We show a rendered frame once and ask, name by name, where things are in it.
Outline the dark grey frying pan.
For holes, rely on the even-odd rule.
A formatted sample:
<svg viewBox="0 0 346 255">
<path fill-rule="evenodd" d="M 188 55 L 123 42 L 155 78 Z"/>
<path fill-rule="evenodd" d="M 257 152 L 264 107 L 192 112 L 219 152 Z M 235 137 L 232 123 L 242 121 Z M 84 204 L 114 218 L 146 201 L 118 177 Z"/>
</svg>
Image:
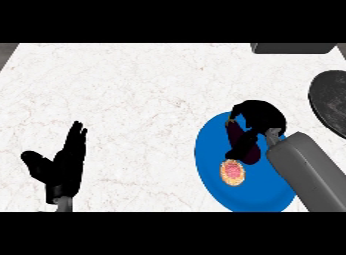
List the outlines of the dark grey frying pan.
<svg viewBox="0 0 346 255">
<path fill-rule="evenodd" d="M 315 76 L 307 100 L 319 121 L 346 139 L 346 71 L 328 70 Z"/>
</svg>

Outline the round pink-topped tart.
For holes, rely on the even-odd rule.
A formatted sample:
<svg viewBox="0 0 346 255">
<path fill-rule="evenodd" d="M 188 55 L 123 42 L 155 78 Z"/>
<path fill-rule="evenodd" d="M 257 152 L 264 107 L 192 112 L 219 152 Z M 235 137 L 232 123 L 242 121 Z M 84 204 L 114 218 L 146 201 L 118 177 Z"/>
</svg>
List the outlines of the round pink-topped tart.
<svg viewBox="0 0 346 255">
<path fill-rule="evenodd" d="M 228 159 L 219 168 L 219 176 L 229 186 L 238 186 L 245 180 L 245 171 L 236 160 Z"/>
</svg>

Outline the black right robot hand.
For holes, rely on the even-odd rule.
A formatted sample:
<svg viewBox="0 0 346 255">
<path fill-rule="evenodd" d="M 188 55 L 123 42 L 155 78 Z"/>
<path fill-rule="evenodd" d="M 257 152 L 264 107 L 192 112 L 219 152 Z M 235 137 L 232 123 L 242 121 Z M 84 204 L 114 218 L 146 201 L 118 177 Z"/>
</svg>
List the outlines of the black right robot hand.
<svg viewBox="0 0 346 255">
<path fill-rule="evenodd" d="M 272 128 L 278 128 L 278 135 L 284 135 L 284 114 L 273 104 L 266 101 L 245 100 L 235 104 L 228 118 L 235 118 L 244 131 L 254 128 L 257 135 L 260 135 L 266 134 Z"/>
</svg>

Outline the dark grey appliance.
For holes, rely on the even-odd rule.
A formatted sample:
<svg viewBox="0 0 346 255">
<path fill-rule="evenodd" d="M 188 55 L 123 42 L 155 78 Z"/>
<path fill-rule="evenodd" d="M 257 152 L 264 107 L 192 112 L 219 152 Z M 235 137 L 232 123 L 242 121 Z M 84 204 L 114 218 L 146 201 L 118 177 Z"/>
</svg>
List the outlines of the dark grey appliance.
<svg viewBox="0 0 346 255">
<path fill-rule="evenodd" d="M 335 43 L 251 43 L 254 54 L 325 54 Z"/>
</svg>

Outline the blue plate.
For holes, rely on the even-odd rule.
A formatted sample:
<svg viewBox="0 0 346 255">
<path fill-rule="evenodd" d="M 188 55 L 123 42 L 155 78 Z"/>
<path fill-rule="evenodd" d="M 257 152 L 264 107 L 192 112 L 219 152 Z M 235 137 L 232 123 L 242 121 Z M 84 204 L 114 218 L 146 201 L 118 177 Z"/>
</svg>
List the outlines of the blue plate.
<svg viewBox="0 0 346 255">
<path fill-rule="evenodd" d="M 202 125 L 195 140 L 195 167 L 204 187 L 216 201 L 230 211 L 281 212 L 290 205 L 296 193 L 278 175 L 266 159 L 264 137 L 257 137 L 260 160 L 254 165 L 242 164 L 245 177 L 238 186 L 229 186 L 219 174 L 225 154 L 230 150 L 225 121 L 229 112 L 217 114 Z"/>
</svg>

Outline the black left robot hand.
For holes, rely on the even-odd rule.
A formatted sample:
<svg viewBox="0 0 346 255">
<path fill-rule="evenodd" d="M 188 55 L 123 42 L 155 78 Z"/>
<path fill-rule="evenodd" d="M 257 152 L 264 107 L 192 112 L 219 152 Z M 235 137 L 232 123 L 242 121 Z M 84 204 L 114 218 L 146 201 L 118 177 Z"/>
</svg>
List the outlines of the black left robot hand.
<svg viewBox="0 0 346 255">
<path fill-rule="evenodd" d="M 44 184 L 46 203 L 50 205 L 59 198 L 72 198 L 78 193 L 86 157 L 86 134 L 83 123 L 74 121 L 62 149 L 52 160 L 34 151 L 21 153 L 21 160 L 31 177 Z"/>
</svg>

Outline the dark purple eggplant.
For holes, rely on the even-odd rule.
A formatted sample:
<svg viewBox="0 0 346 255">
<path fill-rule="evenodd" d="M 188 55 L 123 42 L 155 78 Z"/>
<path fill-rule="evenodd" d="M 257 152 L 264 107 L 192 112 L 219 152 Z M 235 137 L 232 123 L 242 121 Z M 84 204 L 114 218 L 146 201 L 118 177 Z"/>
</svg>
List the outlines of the dark purple eggplant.
<svg viewBox="0 0 346 255">
<path fill-rule="evenodd" d="M 230 151 L 225 154 L 226 159 L 238 160 L 245 165 L 254 165 L 260 160 L 260 149 L 257 146 L 257 131 L 251 128 L 244 131 L 235 118 L 225 122 L 225 130 Z"/>
</svg>

